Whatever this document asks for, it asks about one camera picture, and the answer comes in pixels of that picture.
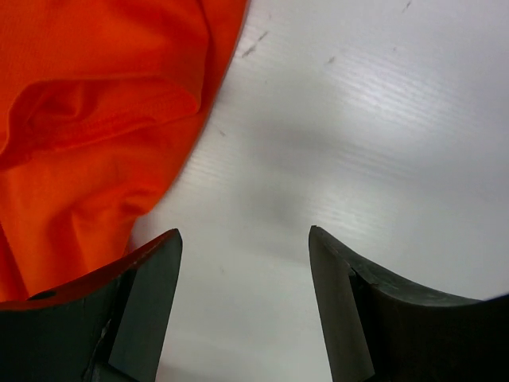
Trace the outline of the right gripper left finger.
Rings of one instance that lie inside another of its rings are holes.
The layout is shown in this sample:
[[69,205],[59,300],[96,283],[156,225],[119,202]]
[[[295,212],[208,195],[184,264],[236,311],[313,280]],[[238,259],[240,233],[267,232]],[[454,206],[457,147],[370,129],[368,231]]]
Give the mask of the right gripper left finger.
[[3,381],[153,381],[183,243],[171,229],[25,301],[1,304]]

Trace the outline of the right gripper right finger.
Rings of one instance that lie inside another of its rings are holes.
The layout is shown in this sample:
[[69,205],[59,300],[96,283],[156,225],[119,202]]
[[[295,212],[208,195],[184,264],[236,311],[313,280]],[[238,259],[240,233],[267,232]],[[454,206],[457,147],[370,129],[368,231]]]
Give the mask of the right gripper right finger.
[[309,258],[334,381],[507,380],[507,296],[476,300],[412,282],[317,226]]

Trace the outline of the orange t-shirt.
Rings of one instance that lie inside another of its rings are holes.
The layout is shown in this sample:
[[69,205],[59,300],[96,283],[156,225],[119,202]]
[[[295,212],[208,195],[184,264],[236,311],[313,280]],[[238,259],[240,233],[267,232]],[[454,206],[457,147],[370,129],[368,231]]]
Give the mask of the orange t-shirt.
[[247,8],[2,2],[2,301],[127,253],[200,136]]

